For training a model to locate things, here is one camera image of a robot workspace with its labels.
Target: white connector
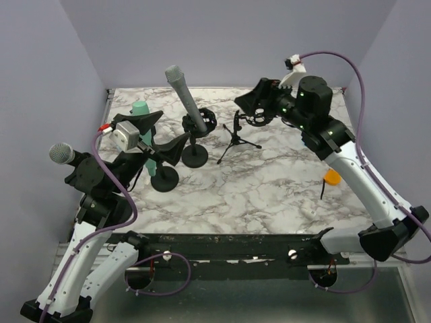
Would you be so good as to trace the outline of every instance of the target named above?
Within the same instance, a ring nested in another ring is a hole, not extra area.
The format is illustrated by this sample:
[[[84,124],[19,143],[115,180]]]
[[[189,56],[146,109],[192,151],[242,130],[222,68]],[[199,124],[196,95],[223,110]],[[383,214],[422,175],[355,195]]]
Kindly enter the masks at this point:
[[[108,127],[102,130],[102,136],[106,136],[109,135],[111,132],[113,132],[113,128],[112,127]]]
[[[301,211],[301,214],[310,221],[313,221],[317,215],[310,201],[304,201],[304,203],[300,207],[300,211]]]
[[[293,69],[280,81],[280,84],[278,85],[279,89],[297,84],[306,74],[304,63],[301,61],[299,55],[293,55],[289,60]]]

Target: silver microphone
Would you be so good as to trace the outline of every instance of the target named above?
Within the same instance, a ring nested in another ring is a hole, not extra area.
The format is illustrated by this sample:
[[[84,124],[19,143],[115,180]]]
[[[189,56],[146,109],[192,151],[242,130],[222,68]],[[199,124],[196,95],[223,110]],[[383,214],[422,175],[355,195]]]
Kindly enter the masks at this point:
[[[56,143],[49,149],[49,157],[56,164],[68,164],[77,167],[89,156],[73,150],[72,146],[68,143]]]
[[[203,121],[201,113],[197,109],[196,103],[190,94],[183,71],[181,71],[178,66],[173,65],[168,67],[164,73],[168,83],[178,94],[191,120],[196,124],[197,129],[202,133],[206,132],[207,125]]]

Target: floor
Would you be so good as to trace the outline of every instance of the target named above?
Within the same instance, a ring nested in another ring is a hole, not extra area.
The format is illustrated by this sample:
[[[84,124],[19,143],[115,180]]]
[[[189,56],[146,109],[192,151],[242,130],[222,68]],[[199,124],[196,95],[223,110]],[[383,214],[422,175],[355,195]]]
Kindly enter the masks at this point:
[[[274,120],[263,128],[245,122],[239,135],[262,145],[233,147],[222,164],[216,162],[230,142],[222,128],[232,128],[238,106],[234,98],[247,93],[244,88],[192,88],[199,108],[209,108],[218,127],[198,143],[209,153],[208,162],[190,169],[180,162],[175,168],[180,182],[171,192],[156,192],[145,172],[131,193],[139,218],[118,231],[147,233],[200,234],[295,234],[317,233],[326,227],[351,227],[370,223],[367,212],[345,182],[327,185],[320,199],[322,179],[328,166],[301,142],[300,133]],[[350,121],[341,89],[333,90],[331,115]],[[156,124],[156,143],[165,143],[183,133],[181,120],[185,109],[170,88],[117,89],[109,113],[128,114],[133,102],[145,100],[150,111],[162,110]],[[104,139],[100,155],[113,160],[116,147]],[[314,218],[304,216],[302,207],[316,212]]]

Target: tripod stand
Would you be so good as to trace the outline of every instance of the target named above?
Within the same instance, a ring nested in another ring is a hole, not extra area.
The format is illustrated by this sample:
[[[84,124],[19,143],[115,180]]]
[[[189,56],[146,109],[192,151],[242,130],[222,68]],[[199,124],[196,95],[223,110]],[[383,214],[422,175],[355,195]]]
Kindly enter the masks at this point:
[[[225,124],[223,124],[223,128],[225,128],[230,133],[230,136],[232,138],[230,140],[229,146],[226,148],[226,150],[224,151],[223,155],[217,161],[217,164],[220,164],[222,162],[222,159],[225,156],[225,154],[228,152],[229,148],[231,148],[233,146],[239,146],[239,145],[249,144],[249,145],[255,146],[257,149],[261,149],[262,148],[262,146],[257,145],[255,143],[251,143],[250,141],[244,140],[240,136],[238,136],[238,131],[241,131],[241,129],[242,129],[242,127],[240,126],[240,119],[245,119],[245,118],[246,117],[245,117],[244,114],[240,114],[240,110],[237,110],[235,112],[235,116],[234,116],[234,132],[232,132]]]

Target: white wall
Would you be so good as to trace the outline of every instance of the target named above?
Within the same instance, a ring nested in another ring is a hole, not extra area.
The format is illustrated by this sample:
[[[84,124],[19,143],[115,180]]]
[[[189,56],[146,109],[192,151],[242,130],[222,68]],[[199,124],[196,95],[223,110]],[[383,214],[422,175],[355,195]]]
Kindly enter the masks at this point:
[[[61,0],[108,87],[166,86],[179,65],[189,85],[255,86],[283,77],[283,60],[336,50],[360,63],[395,0]],[[352,72],[307,60],[331,85]]]
[[[380,173],[414,205],[431,212],[431,2],[398,0],[360,65],[366,86],[364,151]],[[358,82],[347,91],[356,123]],[[431,220],[426,224],[431,229]],[[422,233],[408,245],[410,258],[431,253]],[[431,264],[413,265],[431,319]]]
[[[77,206],[48,150],[89,149],[106,92],[58,0],[2,0],[0,44],[0,321],[20,323]]]

